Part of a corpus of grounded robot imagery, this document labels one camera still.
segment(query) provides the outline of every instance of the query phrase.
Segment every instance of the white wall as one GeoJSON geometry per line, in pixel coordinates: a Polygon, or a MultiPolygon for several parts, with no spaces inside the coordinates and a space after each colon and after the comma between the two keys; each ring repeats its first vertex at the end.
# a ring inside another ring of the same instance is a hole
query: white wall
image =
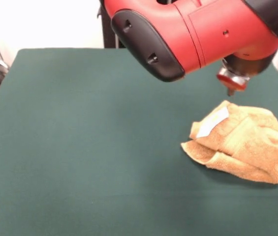
{"type": "MultiPolygon", "coordinates": [[[[12,64],[22,48],[102,48],[99,6],[99,0],[0,0],[4,60],[12,64]]],[[[273,62],[278,69],[278,53],[273,62]]]]}

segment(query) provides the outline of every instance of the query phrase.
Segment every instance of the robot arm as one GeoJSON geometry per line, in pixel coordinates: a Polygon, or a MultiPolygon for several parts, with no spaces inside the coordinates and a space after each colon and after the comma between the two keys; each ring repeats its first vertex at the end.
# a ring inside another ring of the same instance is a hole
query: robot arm
{"type": "Polygon", "coordinates": [[[278,0],[100,1],[121,42],[164,82],[222,59],[217,78],[231,95],[278,49],[278,0]]]}

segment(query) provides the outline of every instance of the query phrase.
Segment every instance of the green tablecloth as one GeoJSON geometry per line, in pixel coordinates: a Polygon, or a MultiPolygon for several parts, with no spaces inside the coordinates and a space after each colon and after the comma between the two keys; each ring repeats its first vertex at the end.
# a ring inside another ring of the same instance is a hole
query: green tablecloth
{"type": "MultiPolygon", "coordinates": [[[[278,186],[180,148],[229,99],[219,66],[166,84],[126,50],[21,50],[0,88],[0,236],[278,236],[278,186]]],[[[278,73],[229,100],[278,118],[278,73]]]]}

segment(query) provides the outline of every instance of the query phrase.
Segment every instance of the crumpled towel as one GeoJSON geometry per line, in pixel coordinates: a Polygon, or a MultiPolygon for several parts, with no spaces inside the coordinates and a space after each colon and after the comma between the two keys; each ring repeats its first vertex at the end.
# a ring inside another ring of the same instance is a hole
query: crumpled towel
{"type": "Polygon", "coordinates": [[[271,111],[223,101],[192,124],[190,138],[181,146],[194,161],[246,180],[278,184],[278,120],[271,111]],[[197,138],[225,108],[228,116],[209,135],[197,138]]]}

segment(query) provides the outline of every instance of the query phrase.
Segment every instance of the towel tag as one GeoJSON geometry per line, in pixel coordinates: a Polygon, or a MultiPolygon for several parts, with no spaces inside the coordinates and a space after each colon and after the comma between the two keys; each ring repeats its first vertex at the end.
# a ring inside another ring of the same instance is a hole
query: towel tag
{"type": "Polygon", "coordinates": [[[227,107],[223,107],[222,109],[216,111],[212,115],[210,115],[206,121],[201,125],[199,132],[196,138],[207,137],[210,132],[216,127],[219,123],[229,117],[229,112],[227,107]]]}

